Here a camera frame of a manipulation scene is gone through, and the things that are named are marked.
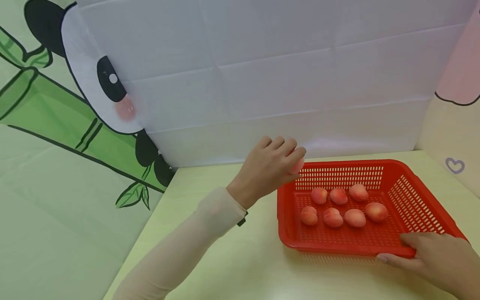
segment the white arm sleeve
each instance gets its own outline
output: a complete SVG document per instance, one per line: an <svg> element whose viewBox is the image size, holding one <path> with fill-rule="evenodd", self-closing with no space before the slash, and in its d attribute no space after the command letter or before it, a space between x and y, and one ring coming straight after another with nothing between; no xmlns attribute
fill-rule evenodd
<svg viewBox="0 0 480 300"><path fill-rule="evenodd" d="M206 196L196 211L130 271L113 300L162 300L192 272L208 248L245 217L225 188Z"/></svg>

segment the right hand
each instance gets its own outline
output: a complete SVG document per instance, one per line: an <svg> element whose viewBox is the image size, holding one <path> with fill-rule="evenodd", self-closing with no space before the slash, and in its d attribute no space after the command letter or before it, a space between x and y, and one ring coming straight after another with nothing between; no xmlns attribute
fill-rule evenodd
<svg viewBox="0 0 480 300"><path fill-rule="evenodd" d="M466 240L433 232L406 233L400 238L417 250L415 258L381 253L377 259L411 271L458 299L480 299L480 257Z"/></svg>
<svg viewBox="0 0 480 300"><path fill-rule="evenodd" d="M303 147L292 152L296 147L294 139L285 140L279 136L272 141L264 136L248 154L227 191L243 208L249 209L258 199L300 178L299 174L288 173L306 153Z"/></svg>

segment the fingernail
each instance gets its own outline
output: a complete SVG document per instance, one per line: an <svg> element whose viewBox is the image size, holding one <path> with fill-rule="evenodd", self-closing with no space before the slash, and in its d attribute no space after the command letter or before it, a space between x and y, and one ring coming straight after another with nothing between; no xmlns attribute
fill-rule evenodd
<svg viewBox="0 0 480 300"><path fill-rule="evenodd" d="M377 256L377 260L378 260L379 262L384 263L384 264L386 264L386 263L388 262L387 258L386 258L385 256L383 256L383 255L378 255L378 256Z"/></svg>

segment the peach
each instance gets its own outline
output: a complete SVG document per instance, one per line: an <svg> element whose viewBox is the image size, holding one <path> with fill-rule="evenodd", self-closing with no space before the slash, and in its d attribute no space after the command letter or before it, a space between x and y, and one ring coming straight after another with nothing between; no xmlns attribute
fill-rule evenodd
<svg viewBox="0 0 480 300"><path fill-rule="evenodd" d="M288 172L292 175L298 174L298 172L300 172L300 170L303 168L303 165L305 165L305 159L302 157Z"/></svg>
<svg viewBox="0 0 480 300"><path fill-rule="evenodd" d="M359 209L350 209L344 215L345 222L352 227L361 228L365 226L367 220L365 219L365 215Z"/></svg>
<svg viewBox="0 0 480 300"><path fill-rule="evenodd" d="M317 225L318 217L316 214L311 213L301 213L300 214L300 221L308 226Z"/></svg>
<svg viewBox="0 0 480 300"><path fill-rule="evenodd" d="M312 200L317 204L325 204L327 202L328 192L326 189L316 188L312 191Z"/></svg>
<svg viewBox="0 0 480 300"><path fill-rule="evenodd" d="M370 220L376 223L384 222L388 219L387 208L377 202L368 203L365 206L365 213Z"/></svg>
<svg viewBox="0 0 480 300"><path fill-rule="evenodd" d="M324 211L324 223L325 225L333 228L342 226L343 218L340 212L336 208L328 208Z"/></svg>
<svg viewBox="0 0 480 300"><path fill-rule="evenodd" d="M314 215L316 215L317 210L314 207L306 206L306 207L302 208L300 213L301 214L314 214Z"/></svg>
<svg viewBox="0 0 480 300"><path fill-rule="evenodd" d="M355 184L348 190L348 193L356 201L368 200L368 192L363 184Z"/></svg>
<svg viewBox="0 0 480 300"><path fill-rule="evenodd" d="M344 205L348 202L347 194L342 188L333 189L330 192L330 199L332 199L333 203L338 205Z"/></svg>

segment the panda face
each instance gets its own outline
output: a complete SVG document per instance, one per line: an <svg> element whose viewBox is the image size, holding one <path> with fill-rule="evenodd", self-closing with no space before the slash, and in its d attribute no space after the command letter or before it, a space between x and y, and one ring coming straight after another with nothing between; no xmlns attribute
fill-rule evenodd
<svg viewBox="0 0 480 300"><path fill-rule="evenodd" d="M76 5L66 11L61 37L77 85L108 127L120 133L139 132L143 126L137 120L132 100L87 28Z"/></svg>

